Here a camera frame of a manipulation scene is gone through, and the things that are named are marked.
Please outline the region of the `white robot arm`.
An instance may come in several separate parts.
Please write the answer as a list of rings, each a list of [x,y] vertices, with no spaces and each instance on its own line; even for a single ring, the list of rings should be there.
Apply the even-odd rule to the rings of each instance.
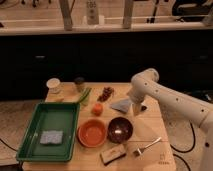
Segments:
[[[158,80],[159,74],[154,68],[131,78],[127,95],[133,102],[133,112],[139,113],[141,103],[148,95],[182,114],[206,134],[199,171],[213,171],[213,104],[162,86]]]

